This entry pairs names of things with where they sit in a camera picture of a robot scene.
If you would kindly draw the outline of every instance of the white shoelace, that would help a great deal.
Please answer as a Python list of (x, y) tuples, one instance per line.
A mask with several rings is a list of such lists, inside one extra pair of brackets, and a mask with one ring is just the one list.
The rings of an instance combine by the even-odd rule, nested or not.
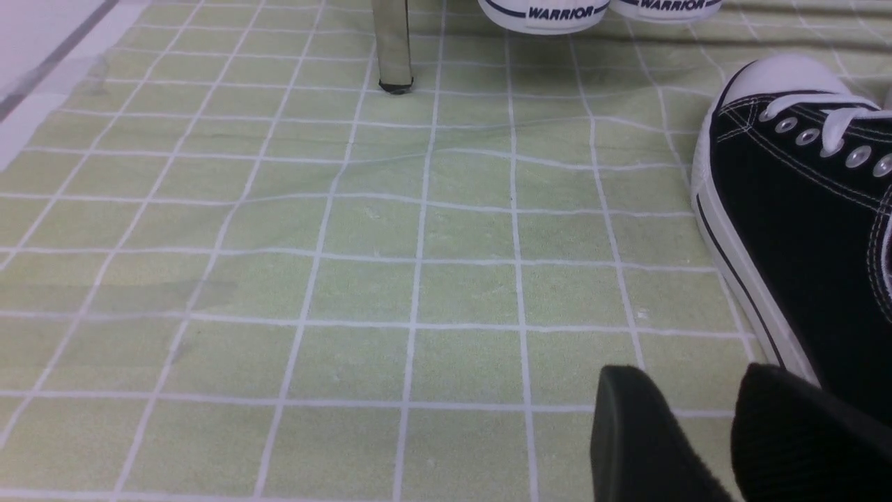
[[(772, 119), (778, 113), (793, 105), (802, 103), (814, 103), (817, 105), (867, 105), (876, 108), (871, 100), (859, 96), (845, 96), (841, 94), (791, 94), (782, 96), (768, 104), (765, 108), (764, 118)], [(852, 108), (840, 108), (838, 110), (822, 110), (827, 114), (821, 131), (821, 141), (824, 150), (835, 152), (842, 145), (842, 137), (853, 120), (892, 120), (892, 111), (867, 110), (853, 106)]]

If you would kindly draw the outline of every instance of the metal eyelet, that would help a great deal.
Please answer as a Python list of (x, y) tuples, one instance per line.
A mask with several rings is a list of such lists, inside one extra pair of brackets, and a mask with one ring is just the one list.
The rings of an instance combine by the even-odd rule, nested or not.
[(817, 129), (806, 129), (802, 131), (802, 134), (796, 137), (796, 144), (799, 146), (805, 146), (815, 141), (821, 132)]
[(778, 125), (774, 126), (774, 132), (778, 132), (781, 134), (784, 132), (790, 132), (794, 127), (796, 127), (797, 122), (799, 122), (799, 119), (797, 119), (796, 117), (788, 117), (778, 122)]
[(890, 172), (892, 172), (892, 154), (881, 158), (880, 161), (873, 166), (873, 175), (877, 178), (886, 176)]
[(832, 155), (836, 155), (837, 153), (839, 153), (839, 150), (842, 150), (843, 145), (845, 145), (845, 143), (844, 143), (843, 140), (841, 139), (841, 140), (839, 141), (839, 143), (837, 143), (836, 147), (833, 148), (833, 149), (830, 150), (830, 151), (827, 151), (827, 150), (821, 148), (821, 158), (826, 159), (827, 157), (830, 157), (830, 156), (832, 156)]
[(867, 145), (859, 146), (858, 148), (852, 150), (852, 153), (846, 157), (846, 167), (849, 169), (854, 169), (859, 165), (867, 162), (867, 159), (871, 158), (871, 153), (873, 150)]

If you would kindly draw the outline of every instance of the black shoe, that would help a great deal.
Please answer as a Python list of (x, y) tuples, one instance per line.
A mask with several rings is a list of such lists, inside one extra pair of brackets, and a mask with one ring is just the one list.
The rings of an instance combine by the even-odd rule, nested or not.
[(691, 202), (768, 359), (892, 424), (892, 113), (804, 56), (751, 63), (706, 117)]

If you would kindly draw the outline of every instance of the green tiled floor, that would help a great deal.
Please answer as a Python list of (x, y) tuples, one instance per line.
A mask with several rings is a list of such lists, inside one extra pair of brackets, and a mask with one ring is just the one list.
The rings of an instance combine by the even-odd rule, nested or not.
[(700, 120), (791, 38), (880, 95), (889, 9), (533, 39), (410, 3), (402, 97), (368, 2), (151, 3), (0, 172), (0, 499), (589, 502), (604, 364), (732, 485), (762, 354), (688, 206)]

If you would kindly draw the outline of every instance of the high-top sneaker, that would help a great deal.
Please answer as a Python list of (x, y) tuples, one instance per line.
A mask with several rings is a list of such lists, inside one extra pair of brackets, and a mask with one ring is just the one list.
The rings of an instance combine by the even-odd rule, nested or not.
[(678, 24), (703, 21), (719, 12), (724, 0), (613, 0), (610, 10), (636, 21)]
[(567, 35), (598, 24), (610, 0), (477, 0), (504, 29), (531, 35)]
[(691, 203), (769, 360), (892, 424), (892, 112), (797, 54), (741, 70)]

